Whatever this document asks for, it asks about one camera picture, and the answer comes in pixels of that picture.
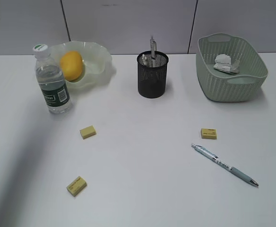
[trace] white table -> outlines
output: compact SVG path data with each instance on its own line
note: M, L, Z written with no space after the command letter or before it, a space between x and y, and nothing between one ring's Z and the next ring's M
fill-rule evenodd
M0 227L276 227L276 53L245 103L202 93L195 55L170 55L165 94L137 92L136 56L113 56L109 83L49 114L33 56L0 56ZM86 140L79 130L93 125ZM217 129L217 140L200 138ZM243 182L190 147L253 177ZM82 176L76 198L66 186Z

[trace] plastic water bottle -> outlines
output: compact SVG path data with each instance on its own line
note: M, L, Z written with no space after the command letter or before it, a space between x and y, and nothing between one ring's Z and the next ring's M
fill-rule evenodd
M37 81L48 110L54 114L68 111L72 105L62 70L50 56L47 45L36 45L33 51L37 58L35 68Z

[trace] eraser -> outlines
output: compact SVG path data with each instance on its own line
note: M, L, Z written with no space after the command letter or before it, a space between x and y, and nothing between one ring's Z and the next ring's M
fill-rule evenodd
M80 176L77 177L70 185L67 186L67 190L75 197L87 186L86 181Z
M217 139L217 132L215 129L201 129L201 137L203 139Z
M82 136L83 139L86 139L86 138L88 138L90 136L95 135L96 134L96 130L94 129L94 126L91 125L91 126L85 128L85 129L81 129L80 130L80 134L81 134L81 136Z

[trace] lemon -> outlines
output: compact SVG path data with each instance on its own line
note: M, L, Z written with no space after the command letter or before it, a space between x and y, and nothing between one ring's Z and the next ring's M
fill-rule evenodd
M60 59L60 67L67 81L77 79L83 71L82 57L77 51L69 51Z

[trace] plastic bowl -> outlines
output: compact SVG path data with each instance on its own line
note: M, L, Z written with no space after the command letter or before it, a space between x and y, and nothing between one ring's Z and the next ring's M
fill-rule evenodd
M106 63L112 61L108 50L97 43L71 41L51 47L51 56L59 63L69 51L78 51L83 59L83 72L73 81L66 81L68 89L78 89L95 83L95 76L105 70Z

